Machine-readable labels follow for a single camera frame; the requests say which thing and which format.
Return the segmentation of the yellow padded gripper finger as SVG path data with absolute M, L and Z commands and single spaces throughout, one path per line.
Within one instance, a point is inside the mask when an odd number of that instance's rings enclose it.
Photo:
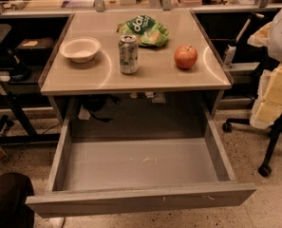
M 266 129 L 282 114 L 282 64 L 273 71 L 264 69 L 258 85 L 250 125 Z

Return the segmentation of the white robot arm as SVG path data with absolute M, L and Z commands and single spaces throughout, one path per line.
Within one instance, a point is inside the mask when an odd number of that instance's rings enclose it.
M 265 129 L 282 114 L 282 10 L 249 39 L 255 47 L 266 47 L 268 55 L 254 71 L 258 78 L 250 125 Z

